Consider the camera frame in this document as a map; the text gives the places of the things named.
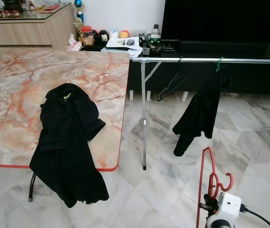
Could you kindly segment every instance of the cabinet drawer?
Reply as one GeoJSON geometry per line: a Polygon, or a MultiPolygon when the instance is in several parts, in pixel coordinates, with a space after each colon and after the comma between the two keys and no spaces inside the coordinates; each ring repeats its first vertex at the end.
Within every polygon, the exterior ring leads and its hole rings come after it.
{"type": "Polygon", "coordinates": [[[0,24],[0,45],[51,45],[44,23],[0,24]]]}

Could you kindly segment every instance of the metal rack leg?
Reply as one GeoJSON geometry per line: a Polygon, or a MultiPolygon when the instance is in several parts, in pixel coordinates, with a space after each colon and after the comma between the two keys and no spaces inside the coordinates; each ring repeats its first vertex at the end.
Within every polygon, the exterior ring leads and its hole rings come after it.
{"type": "Polygon", "coordinates": [[[146,93],[146,101],[150,101],[150,90],[146,93]]]}
{"type": "Polygon", "coordinates": [[[28,202],[32,202],[32,194],[34,192],[34,184],[35,184],[36,176],[37,175],[34,173],[30,181],[28,202]]]}
{"type": "Polygon", "coordinates": [[[188,92],[184,91],[182,94],[181,102],[184,103],[186,101],[187,95],[188,95],[188,92]]]}
{"type": "Polygon", "coordinates": [[[146,170],[145,62],[141,62],[141,88],[143,117],[143,170],[146,170]]]}
{"type": "Polygon", "coordinates": [[[134,100],[134,91],[130,90],[130,101],[134,100]]]}

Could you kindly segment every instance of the black power cable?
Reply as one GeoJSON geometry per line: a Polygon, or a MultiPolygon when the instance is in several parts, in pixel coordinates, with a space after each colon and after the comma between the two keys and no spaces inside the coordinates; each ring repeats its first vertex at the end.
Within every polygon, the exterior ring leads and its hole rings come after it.
{"type": "Polygon", "coordinates": [[[255,215],[255,216],[259,217],[260,219],[262,219],[263,221],[265,221],[270,226],[270,222],[269,221],[267,221],[263,216],[255,213],[254,211],[251,211],[251,210],[247,209],[247,207],[244,204],[241,204],[239,211],[242,212],[242,213],[249,212],[252,215],[255,215]]]}

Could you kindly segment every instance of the clothes hanger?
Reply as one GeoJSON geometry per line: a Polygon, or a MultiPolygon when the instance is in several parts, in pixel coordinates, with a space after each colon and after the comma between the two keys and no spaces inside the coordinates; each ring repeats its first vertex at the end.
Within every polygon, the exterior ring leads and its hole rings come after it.
{"type": "Polygon", "coordinates": [[[217,72],[220,70],[220,63],[221,63],[222,60],[223,60],[223,57],[221,57],[217,62],[217,69],[215,70],[216,76],[217,76],[217,72]]]}
{"type": "Polygon", "coordinates": [[[187,71],[179,71],[175,77],[169,82],[168,86],[165,87],[160,94],[157,96],[157,101],[161,101],[163,100],[167,95],[169,95],[171,92],[173,92],[179,85],[181,85],[186,79],[188,79],[190,75],[190,70],[187,71]]]}

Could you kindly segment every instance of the wooden cabinet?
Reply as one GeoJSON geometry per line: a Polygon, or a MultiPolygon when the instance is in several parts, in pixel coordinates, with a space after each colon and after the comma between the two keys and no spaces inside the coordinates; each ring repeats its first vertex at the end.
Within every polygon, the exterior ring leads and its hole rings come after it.
{"type": "Polygon", "coordinates": [[[52,14],[24,11],[19,18],[0,19],[0,53],[11,49],[66,50],[76,35],[71,3],[52,14]]]}

